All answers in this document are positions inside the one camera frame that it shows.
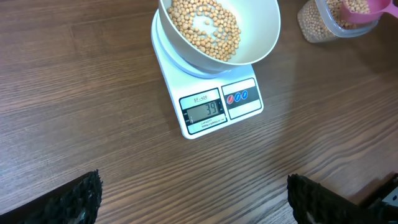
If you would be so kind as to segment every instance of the pink scoop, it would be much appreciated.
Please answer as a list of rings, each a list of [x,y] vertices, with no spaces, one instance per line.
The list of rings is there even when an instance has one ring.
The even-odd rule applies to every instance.
[[[341,7],[341,18],[353,23],[367,23],[378,20],[383,13],[388,12],[389,14],[398,18],[398,7],[396,7],[392,0],[368,0],[370,14],[363,14],[357,12],[351,12],[346,1],[343,0],[343,6]]]

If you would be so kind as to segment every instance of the brown wooden surface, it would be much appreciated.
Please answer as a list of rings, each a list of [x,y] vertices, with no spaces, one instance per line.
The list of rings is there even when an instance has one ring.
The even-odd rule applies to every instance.
[[[254,65],[253,118],[183,138],[150,40],[155,0],[0,1],[0,214],[94,169],[97,223],[292,223],[299,173],[358,203],[398,172],[398,20]]]

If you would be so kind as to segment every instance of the bowl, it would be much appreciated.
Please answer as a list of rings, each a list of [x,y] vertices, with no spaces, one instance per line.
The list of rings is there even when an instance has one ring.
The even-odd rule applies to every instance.
[[[172,0],[159,0],[159,16],[162,27],[170,43],[182,58],[194,66],[211,71],[231,70],[238,66],[258,62],[274,48],[280,32],[280,12],[277,0],[218,0],[223,8],[236,16],[237,25],[242,30],[236,55],[228,62],[215,59],[193,46],[174,26],[167,9]],[[195,16],[193,27],[212,34],[216,28],[206,16]]]

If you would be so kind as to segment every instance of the kitchen scale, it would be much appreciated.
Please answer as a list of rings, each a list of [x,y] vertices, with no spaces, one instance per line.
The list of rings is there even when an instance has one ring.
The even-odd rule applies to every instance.
[[[156,11],[152,44],[187,139],[195,139],[263,111],[251,65],[214,74],[185,61],[169,42]]]

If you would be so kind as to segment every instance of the scale button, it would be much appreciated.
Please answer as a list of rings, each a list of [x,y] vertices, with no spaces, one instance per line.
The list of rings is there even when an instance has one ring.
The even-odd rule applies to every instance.
[[[248,97],[248,91],[247,91],[247,90],[244,90],[244,91],[242,92],[242,100],[245,100],[247,97]]]
[[[228,99],[226,100],[227,104],[231,104],[234,102],[234,96],[233,95],[229,95]]]
[[[241,93],[236,93],[235,94],[235,102],[239,102],[241,100]]]

